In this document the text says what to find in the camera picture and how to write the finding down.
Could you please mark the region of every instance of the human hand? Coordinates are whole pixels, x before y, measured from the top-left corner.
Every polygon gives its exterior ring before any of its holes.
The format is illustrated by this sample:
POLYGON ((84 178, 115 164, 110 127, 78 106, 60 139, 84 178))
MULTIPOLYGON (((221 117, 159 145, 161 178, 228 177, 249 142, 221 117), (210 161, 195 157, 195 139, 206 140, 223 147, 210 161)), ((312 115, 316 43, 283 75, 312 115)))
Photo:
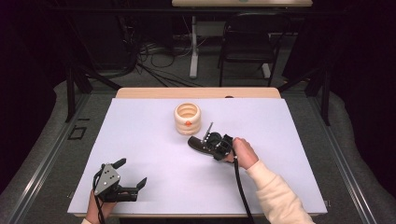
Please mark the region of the human hand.
MULTIPOLYGON (((108 218, 108 216, 110 216, 110 213, 113 211, 116 204, 117 203, 103 203, 102 213, 105 219, 108 218)), ((96 205, 95 196, 93 195, 93 190, 91 190, 90 201, 88 203, 87 216, 85 216, 85 219, 91 222, 91 224, 100 224, 98 213, 99 210, 96 205)))
MULTIPOLYGON (((239 166, 245 170, 259 160, 250 143, 244 138, 235 137, 233 139, 233 149, 238 157, 239 166)), ((233 153, 231 152, 224 160, 233 161, 233 153)))

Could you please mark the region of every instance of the black chair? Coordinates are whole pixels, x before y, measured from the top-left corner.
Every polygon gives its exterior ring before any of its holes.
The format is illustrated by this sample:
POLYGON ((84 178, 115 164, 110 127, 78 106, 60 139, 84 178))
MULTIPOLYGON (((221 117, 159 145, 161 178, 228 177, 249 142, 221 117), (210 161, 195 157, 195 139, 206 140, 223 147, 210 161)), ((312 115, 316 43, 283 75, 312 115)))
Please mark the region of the black chair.
POLYGON ((281 40, 290 28, 290 19, 280 14, 239 13, 231 16, 224 25, 219 56, 219 85, 222 86, 224 62, 271 63, 271 75, 276 67, 281 40))

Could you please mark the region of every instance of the cream cylindrical container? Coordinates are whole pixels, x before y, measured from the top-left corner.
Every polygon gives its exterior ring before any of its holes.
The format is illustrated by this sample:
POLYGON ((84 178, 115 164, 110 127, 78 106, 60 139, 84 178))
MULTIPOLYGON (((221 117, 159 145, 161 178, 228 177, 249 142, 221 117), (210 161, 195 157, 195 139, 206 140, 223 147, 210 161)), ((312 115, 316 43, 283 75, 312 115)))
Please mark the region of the cream cylindrical container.
POLYGON ((175 109, 175 124, 179 133, 193 135, 201 129, 201 109, 193 103, 178 105, 175 109))

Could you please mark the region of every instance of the chair backrest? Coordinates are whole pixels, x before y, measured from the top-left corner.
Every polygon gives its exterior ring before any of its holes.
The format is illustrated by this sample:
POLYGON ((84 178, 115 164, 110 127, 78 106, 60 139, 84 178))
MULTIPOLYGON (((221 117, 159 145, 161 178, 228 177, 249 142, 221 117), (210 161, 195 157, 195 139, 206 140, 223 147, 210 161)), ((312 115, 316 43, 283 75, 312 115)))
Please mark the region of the chair backrest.
POLYGON ((282 14, 244 12, 233 15, 226 21, 224 35, 227 33, 285 34, 289 28, 290 19, 282 14))

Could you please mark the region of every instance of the table top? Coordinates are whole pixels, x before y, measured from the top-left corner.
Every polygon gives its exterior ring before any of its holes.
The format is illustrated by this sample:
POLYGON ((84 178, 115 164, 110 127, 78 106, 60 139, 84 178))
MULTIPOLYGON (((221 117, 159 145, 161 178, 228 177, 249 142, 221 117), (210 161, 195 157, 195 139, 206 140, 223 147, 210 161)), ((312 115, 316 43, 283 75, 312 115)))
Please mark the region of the table top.
POLYGON ((174 7, 311 7, 311 0, 173 0, 174 7))
MULTIPOLYGON (((259 148, 256 152, 267 166, 288 181, 308 213, 327 212, 289 109, 277 89, 124 88, 107 111, 68 213, 85 216, 87 192, 100 164, 127 158, 117 170, 120 184, 134 187, 144 177, 148 182, 136 202, 119 203, 113 216, 245 216, 233 167, 189 148, 189 137, 176 131, 173 110, 186 101, 200 106, 203 113, 203 128, 196 136, 205 134, 210 121, 214 121, 212 132, 243 135, 259 148), (230 95, 235 98, 224 99, 230 95)), ((240 175, 252 214, 263 216, 254 183, 242 170, 240 175)))

